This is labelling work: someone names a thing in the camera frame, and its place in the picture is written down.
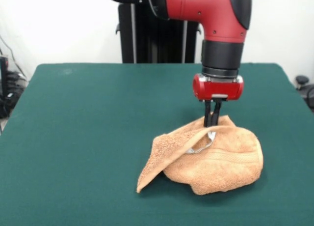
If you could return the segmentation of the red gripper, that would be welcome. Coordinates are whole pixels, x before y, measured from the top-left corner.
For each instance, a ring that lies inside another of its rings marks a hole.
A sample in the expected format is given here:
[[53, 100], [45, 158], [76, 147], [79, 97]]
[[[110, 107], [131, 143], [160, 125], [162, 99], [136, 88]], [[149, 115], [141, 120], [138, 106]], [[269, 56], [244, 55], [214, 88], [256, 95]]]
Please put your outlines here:
[[244, 80], [238, 75], [235, 79], [222, 79], [196, 74], [193, 78], [193, 92], [200, 101], [205, 101], [204, 127], [217, 126], [222, 105], [221, 100], [215, 100], [211, 115], [211, 100], [238, 100], [244, 89]]

